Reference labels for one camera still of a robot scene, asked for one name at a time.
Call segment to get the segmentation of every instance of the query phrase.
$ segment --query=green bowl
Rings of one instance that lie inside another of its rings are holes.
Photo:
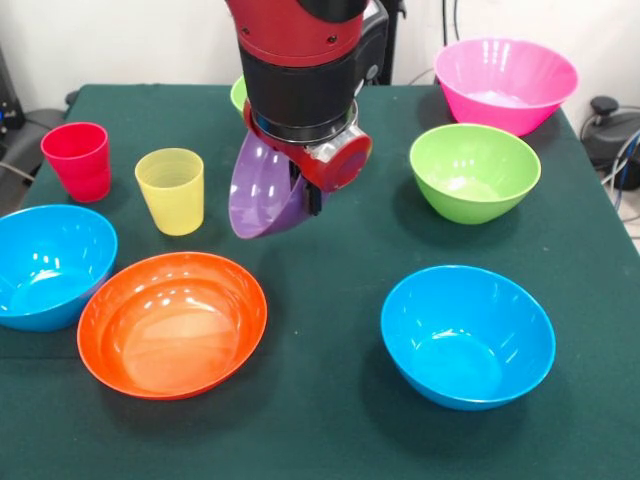
[[[431,206],[452,222],[477,225],[511,210],[540,180],[540,159],[518,137],[482,125],[453,124],[421,135],[411,168]]]
[[[236,80],[236,83],[231,87],[231,103],[236,107],[238,113],[242,115],[244,110],[244,102],[247,99],[247,85],[244,82],[244,75]]]

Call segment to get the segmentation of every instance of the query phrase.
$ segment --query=white wall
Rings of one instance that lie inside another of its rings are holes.
[[[0,45],[25,109],[85,83],[231,83],[223,0],[0,0]]]
[[[578,125],[598,93],[640,105],[637,1],[459,0],[460,33],[519,36],[568,56],[581,85],[565,109]],[[441,2],[406,3],[398,84],[430,67],[442,42]],[[85,83],[228,84],[240,74],[223,0],[0,0],[0,45],[26,109],[62,106]]]

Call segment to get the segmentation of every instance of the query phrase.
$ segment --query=pink bowl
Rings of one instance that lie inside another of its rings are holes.
[[[578,86],[569,60],[541,45],[509,38],[449,45],[436,56],[434,70],[458,122],[518,136],[538,128]]]

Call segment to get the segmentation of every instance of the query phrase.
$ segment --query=bowl rim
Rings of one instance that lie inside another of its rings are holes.
[[[419,275],[424,275],[425,273],[433,273],[433,272],[438,272],[438,271],[443,271],[443,270],[458,270],[458,271],[474,271],[474,272],[480,272],[484,275],[488,275],[498,281],[500,281],[501,283],[506,283],[509,284],[513,287],[515,287],[520,293],[522,293],[527,299],[529,299],[529,301],[536,307],[536,309],[541,313],[543,321],[544,321],[544,325],[547,327],[547,330],[549,332],[549,335],[551,337],[551,353],[549,355],[549,358],[547,359],[547,364],[545,366],[545,368],[542,370],[542,372],[535,377],[535,379],[530,382],[529,386],[522,389],[521,391],[519,391],[518,393],[514,393],[512,395],[506,395],[503,397],[496,397],[496,398],[492,398],[492,399],[474,399],[474,398],[465,398],[465,397],[456,397],[456,396],[452,396],[452,395],[448,395],[446,393],[440,392],[437,389],[432,388],[429,385],[424,384],[423,382],[419,381],[414,375],[412,375],[409,370],[406,368],[405,365],[402,364],[402,362],[400,362],[396,355],[394,354],[393,350],[391,349],[387,339],[389,337],[388,334],[388,327],[386,326],[389,322],[388,318],[389,315],[387,314],[387,309],[388,309],[388,304],[390,302],[390,299],[395,296],[395,294],[397,293],[397,291],[406,283],[412,281],[415,277],[419,276]],[[553,367],[553,364],[555,362],[555,357],[556,357],[556,335],[555,335],[555,331],[553,328],[553,324],[551,323],[551,319],[549,318],[549,315],[547,314],[547,312],[545,311],[545,309],[542,307],[542,305],[540,305],[540,303],[533,297],[533,295],[531,295],[527,290],[525,290],[522,286],[520,286],[519,284],[517,284],[516,282],[514,282],[513,280],[510,280],[509,278],[500,275],[499,273],[493,272],[491,270],[487,270],[485,268],[481,268],[481,267],[476,267],[476,266],[472,266],[472,265],[460,265],[460,264],[444,264],[444,265],[435,265],[432,267],[427,267],[427,268],[423,268],[421,270],[418,270],[416,272],[413,272],[412,274],[404,277],[400,282],[398,282],[393,289],[389,292],[389,294],[387,295],[387,297],[385,298],[384,304],[382,306],[382,311],[380,314],[380,331],[382,334],[382,341],[385,345],[385,348],[387,350],[387,352],[389,353],[389,355],[391,356],[391,358],[393,359],[393,362],[397,365],[397,367],[408,377],[410,378],[412,381],[416,382],[418,385],[420,385],[421,387],[429,390],[430,392],[435,393],[436,395],[441,396],[442,398],[447,398],[450,400],[454,400],[460,403],[469,403],[469,404],[475,404],[475,405],[494,405],[494,404],[505,404],[508,402],[511,402],[519,397],[522,397],[524,395],[526,395],[527,393],[531,392],[532,390],[534,390],[536,387],[538,387],[543,380],[547,377],[547,375],[549,374],[549,372],[551,371],[551,368]]]
[[[229,99],[231,100],[231,104],[234,106],[234,108],[238,110],[240,113],[242,113],[242,107],[238,108],[234,99],[234,95],[237,93],[238,89],[240,88],[240,85],[244,85],[246,89],[247,82],[244,79],[244,75],[240,75],[240,77],[231,86],[231,91],[229,92]]]
[[[33,312],[28,312],[28,313],[20,313],[20,314],[14,314],[11,315],[9,312],[6,312],[4,310],[0,309],[0,319],[6,318],[6,319],[17,319],[17,318],[22,318],[22,317],[31,317],[31,316],[35,316],[35,315],[41,315],[43,313],[47,313],[47,312],[51,312],[57,308],[60,308],[64,305],[69,305],[73,302],[75,302],[76,300],[78,300],[79,297],[81,297],[82,295],[87,294],[88,292],[91,292],[93,289],[95,289],[101,282],[104,281],[104,277],[105,275],[108,275],[109,272],[113,269],[113,266],[115,264],[115,260],[116,260],[116,256],[118,255],[118,246],[119,246],[119,242],[118,242],[118,234],[116,233],[116,229],[113,226],[113,224],[102,214],[96,212],[95,210],[92,210],[90,208],[87,207],[83,207],[80,205],[69,205],[69,204],[64,204],[64,203],[60,203],[60,204],[50,204],[50,205],[37,205],[35,207],[29,207],[29,208],[25,208],[22,210],[18,210],[16,212],[10,213],[9,215],[5,215],[4,217],[0,218],[0,222],[4,221],[7,218],[13,218],[13,217],[17,217],[23,214],[30,214],[31,212],[37,211],[37,210],[72,210],[72,211],[82,211],[84,213],[88,213],[91,216],[94,216],[95,218],[97,218],[100,222],[102,222],[103,224],[105,224],[107,226],[107,229],[109,230],[109,232],[112,235],[112,240],[113,240],[113,249],[111,252],[111,258],[109,259],[109,261],[105,264],[106,267],[104,269],[104,271],[100,272],[100,275],[96,275],[95,276],[95,280],[90,284],[89,287],[87,287],[84,292],[81,295],[78,295],[70,300],[66,300],[64,302],[58,302],[50,307],[46,307],[46,308],[42,308],[40,310],[34,310]]]
[[[101,290],[106,289],[108,286],[113,285],[113,283],[118,282],[119,278],[121,278],[126,272],[128,272],[130,270],[137,269],[141,265],[146,265],[148,263],[161,261],[162,259],[165,259],[165,258],[168,258],[168,257],[184,257],[184,256],[206,257],[206,258],[215,258],[217,260],[222,260],[226,264],[232,264],[234,267],[237,267],[240,271],[242,271],[244,274],[246,274],[247,278],[251,279],[255,283],[255,285],[258,287],[258,291],[260,292],[260,303],[261,303],[261,306],[263,307],[263,311],[264,311],[264,314],[260,318],[260,330],[259,330],[258,335],[256,337],[255,344],[252,345],[252,347],[247,351],[247,354],[245,356],[241,357],[240,360],[236,364],[231,364],[229,370],[224,375],[214,379],[213,381],[208,382],[206,385],[202,385],[202,386],[200,386],[198,388],[192,389],[190,391],[181,392],[181,393],[158,394],[158,393],[154,393],[154,392],[151,392],[151,391],[146,391],[144,389],[140,389],[140,390],[142,392],[146,392],[146,393],[136,393],[136,392],[132,392],[132,391],[128,390],[127,388],[123,388],[123,387],[121,387],[119,385],[116,385],[113,382],[111,382],[110,380],[107,380],[107,379],[103,378],[101,375],[98,375],[96,373],[96,371],[92,368],[92,365],[87,361],[87,359],[85,357],[85,354],[84,354],[84,350],[83,350],[83,342],[80,341],[80,334],[83,331],[82,325],[83,325],[84,322],[88,321],[88,320],[86,320],[86,318],[88,318],[87,317],[87,315],[88,315],[87,312],[89,311],[89,307],[92,305],[94,299],[97,298],[97,295],[100,293]],[[145,400],[160,400],[160,401],[162,401],[162,400],[181,400],[181,399],[194,397],[196,395],[204,393],[204,392],[214,388],[216,385],[219,385],[222,382],[226,381],[227,379],[229,379],[229,377],[231,377],[234,373],[236,373],[249,360],[249,358],[251,358],[251,356],[254,354],[254,352],[258,348],[258,345],[260,345],[260,342],[262,341],[262,337],[264,336],[264,333],[265,333],[265,331],[267,329],[267,322],[268,322],[268,318],[269,318],[269,314],[268,313],[269,312],[268,312],[267,298],[265,296],[265,293],[264,293],[264,290],[262,288],[262,285],[260,285],[260,282],[258,281],[258,279],[251,272],[249,272],[249,270],[247,270],[245,267],[243,267],[239,263],[231,260],[230,258],[223,257],[221,255],[216,255],[214,253],[207,253],[207,252],[198,252],[198,251],[187,250],[187,251],[161,253],[159,255],[146,257],[146,258],[143,258],[142,260],[140,260],[138,262],[132,263],[128,267],[122,269],[117,274],[112,276],[109,280],[107,280],[98,289],[98,291],[91,297],[89,302],[87,302],[87,305],[84,307],[84,309],[82,311],[82,315],[80,315],[80,320],[78,321],[78,327],[77,327],[77,330],[76,330],[76,344],[78,346],[78,353],[80,355],[80,359],[82,360],[82,363],[84,364],[85,368],[91,373],[91,375],[93,375],[93,377],[95,379],[97,379],[103,385],[106,385],[107,387],[109,387],[109,388],[111,388],[111,389],[113,389],[113,390],[115,390],[117,392],[120,392],[120,393],[122,393],[124,395],[128,395],[128,396],[131,396],[131,397],[136,397],[136,398],[142,398],[142,399],[145,399]]]
[[[477,42],[482,42],[482,41],[487,41],[487,40],[489,40],[489,41],[498,40],[498,41],[506,41],[506,42],[511,42],[511,43],[520,43],[520,44],[530,45],[530,46],[539,48],[541,50],[545,50],[545,51],[553,54],[554,56],[562,59],[570,67],[571,72],[573,74],[573,77],[575,79],[573,87],[570,89],[570,91],[566,95],[564,95],[562,97],[559,97],[557,100],[554,100],[554,101],[551,101],[551,102],[539,103],[539,104],[535,104],[535,105],[522,105],[522,106],[495,105],[495,104],[492,104],[492,103],[482,102],[482,101],[479,101],[479,100],[475,100],[475,99],[469,98],[466,93],[461,92],[457,88],[454,88],[449,82],[444,80],[438,74],[439,71],[441,71],[440,64],[441,64],[442,57],[446,52],[457,48],[459,45],[463,45],[463,44],[467,44],[467,43],[477,43]],[[547,47],[546,45],[543,45],[543,44],[537,43],[537,42],[533,42],[533,41],[527,40],[525,38],[499,36],[499,35],[496,35],[496,36],[469,37],[469,38],[465,38],[464,40],[460,40],[459,42],[450,43],[449,45],[445,45],[443,47],[440,47],[440,49],[436,52],[436,54],[434,56],[434,59],[433,59],[433,72],[434,72],[435,76],[440,80],[440,82],[442,82],[448,89],[452,90],[453,92],[457,93],[458,95],[461,95],[461,96],[463,96],[465,98],[468,98],[469,100],[473,100],[475,102],[481,103],[483,105],[491,105],[494,108],[504,108],[504,109],[507,109],[507,110],[538,110],[538,109],[542,109],[542,108],[555,107],[556,105],[563,104],[571,95],[573,95],[576,92],[576,90],[578,90],[578,88],[580,86],[580,75],[578,74],[578,69],[573,64],[573,62],[571,62],[571,60],[569,60],[565,55],[561,54],[560,52],[558,52],[558,51],[556,51],[556,50],[554,50],[554,49],[552,49],[550,47]]]
[[[513,195],[509,195],[509,196],[501,196],[498,199],[495,200],[486,200],[486,199],[471,199],[471,198],[465,198],[459,195],[452,195],[451,192],[443,190],[439,187],[436,187],[432,182],[429,182],[428,180],[426,180],[422,175],[420,175],[418,173],[418,171],[416,170],[416,166],[415,166],[415,162],[417,160],[415,160],[416,155],[415,155],[415,150],[418,146],[418,143],[420,141],[422,141],[424,138],[430,136],[430,135],[435,135],[438,132],[441,132],[443,130],[448,130],[448,129],[476,129],[476,130],[485,130],[485,131],[489,131],[489,132],[493,132],[499,135],[503,135],[506,139],[518,143],[522,146],[525,147],[525,150],[527,150],[532,158],[535,161],[535,165],[536,165],[536,175],[535,178],[531,181],[530,185],[526,188],[524,188],[521,192],[513,194]],[[542,177],[542,163],[540,162],[540,157],[538,157],[538,154],[536,153],[536,151],[524,140],[522,140],[520,137],[517,137],[516,135],[513,135],[512,133],[509,133],[505,130],[501,130],[499,128],[496,127],[490,127],[488,125],[480,125],[480,124],[475,124],[475,123],[450,123],[447,125],[441,125],[439,127],[436,128],[432,128],[430,130],[427,130],[426,132],[420,134],[420,136],[418,136],[418,138],[416,138],[413,143],[411,144],[411,148],[409,149],[409,163],[411,165],[411,169],[413,170],[413,173],[416,177],[418,177],[422,182],[424,182],[427,186],[429,186],[429,188],[432,188],[433,190],[437,191],[438,193],[455,199],[455,200],[461,200],[461,201],[465,201],[465,202],[470,202],[470,203],[481,203],[481,204],[497,204],[497,203],[502,203],[502,202],[508,202],[510,200],[515,200],[517,198],[520,198],[524,195],[527,195],[531,190],[533,190],[535,188],[535,186],[538,184],[538,182],[540,181],[540,178]]]

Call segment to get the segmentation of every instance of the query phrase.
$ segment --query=yellow cup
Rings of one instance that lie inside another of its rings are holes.
[[[166,235],[187,235],[204,221],[204,163],[194,152],[165,148],[144,156],[135,169],[153,221]]]

